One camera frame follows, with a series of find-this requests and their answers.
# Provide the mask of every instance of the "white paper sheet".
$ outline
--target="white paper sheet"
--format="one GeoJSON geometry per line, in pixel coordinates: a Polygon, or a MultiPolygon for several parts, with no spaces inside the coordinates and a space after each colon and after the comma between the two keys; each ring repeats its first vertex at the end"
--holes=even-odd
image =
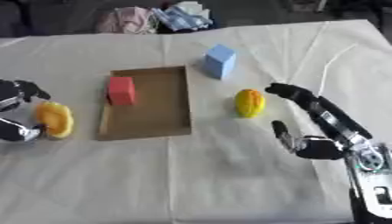
{"type": "MultiPolygon", "coordinates": [[[[64,141],[0,143],[2,223],[328,223],[350,221],[341,162],[290,155],[270,122],[318,130],[303,111],[266,95],[264,113],[240,119],[233,97],[283,81],[318,91],[389,141],[391,47],[367,21],[234,27],[183,35],[118,34],[0,39],[2,79],[37,82],[74,112],[64,141]],[[226,80],[200,59],[212,46],[237,52],[226,80]],[[187,65],[190,136],[97,142],[110,70],[187,65]]],[[[33,105],[2,116],[28,123],[33,105]]]]}

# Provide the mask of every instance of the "yellow ball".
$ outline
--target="yellow ball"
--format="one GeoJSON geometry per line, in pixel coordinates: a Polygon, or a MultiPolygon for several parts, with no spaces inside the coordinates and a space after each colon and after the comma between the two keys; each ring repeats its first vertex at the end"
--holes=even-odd
{"type": "Polygon", "coordinates": [[[235,107],[242,117],[255,117],[263,111],[265,99],[254,89],[244,89],[235,96],[235,107]]]}

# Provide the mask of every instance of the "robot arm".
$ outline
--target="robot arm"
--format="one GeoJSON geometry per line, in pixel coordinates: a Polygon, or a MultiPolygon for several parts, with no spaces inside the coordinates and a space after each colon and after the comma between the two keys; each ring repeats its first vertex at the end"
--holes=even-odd
{"type": "Polygon", "coordinates": [[[276,138],[289,152],[301,158],[344,159],[356,223],[392,223],[391,150],[373,143],[368,131],[322,96],[280,83],[265,91],[294,101],[326,136],[292,136],[283,122],[274,121],[276,138]]]}
{"type": "MultiPolygon", "coordinates": [[[[22,102],[31,102],[33,96],[45,100],[51,98],[33,82],[0,80],[0,112],[16,109],[22,102]]],[[[30,129],[19,122],[0,118],[0,139],[6,141],[30,141],[44,131],[44,125],[37,125],[30,129]]]]}

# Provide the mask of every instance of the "silver metal part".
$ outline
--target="silver metal part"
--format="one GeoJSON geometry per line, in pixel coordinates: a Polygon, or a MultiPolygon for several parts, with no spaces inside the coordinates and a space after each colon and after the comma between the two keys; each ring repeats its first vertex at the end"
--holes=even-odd
{"type": "Polygon", "coordinates": [[[346,157],[346,165],[350,182],[356,193],[361,196],[367,210],[384,218],[392,218],[392,159],[391,152],[385,145],[380,144],[374,149],[383,157],[382,168],[366,171],[361,167],[356,156],[346,157]]]}
{"type": "Polygon", "coordinates": [[[383,144],[374,145],[356,131],[348,129],[318,102],[311,111],[334,127],[341,136],[335,139],[345,145],[345,156],[351,186],[358,198],[363,198],[367,210],[383,218],[392,218],[392,154],[383,144]]]}

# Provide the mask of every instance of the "fabric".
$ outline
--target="fabric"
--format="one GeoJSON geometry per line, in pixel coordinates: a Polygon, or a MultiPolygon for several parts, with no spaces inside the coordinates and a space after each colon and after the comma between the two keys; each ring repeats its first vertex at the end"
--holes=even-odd
{"type": "Polygon", "coordinates": [[[200,15],[189,15],[176,5],[165,11],[160,9],[152,10],[160,22],[175,32],[185,29],[197,31],[199,28],[207,28],[213,23],[210,19],[206,19],[200,15]]]}
{"type": "MultiPolygon", "coordinates": [[[[342,223],[350,221],[342,161],[295,157],[275,139],[319,130],[297,106],[265,94],[264,112],[238,118],[233,97],[272,81],[318,92],[392,140],[392,47],[367,21],[232,27],[176,35],[95,34],[0,39],[2,78],[30,80],[67,105],[63,141],[0,143],[2,224],[342,223]],[[237,55],[228,79],[199,61],[222,44],[237,55]],[[356,47],[335,56],[348,46],[356,47]],[[192,134],[95,140],[111,70],[186,65],[192,134]]],[[[35,103],[2,116],[31,123],[35,103]]]]}
{"type": "Polygon", "coordinates": [[[210,19],[210,10],[203,10],[203,5],[198,2],[185,1],[177,3],[176,6],[189,15],[200,15],[205,19],[210,19]]]}
{"type": "Polygon", "coordinates": [[[156,32],[157,21],[151,10],[139,7],[115,9],[98,25],[98,32],[147,34],[156,32]]]}

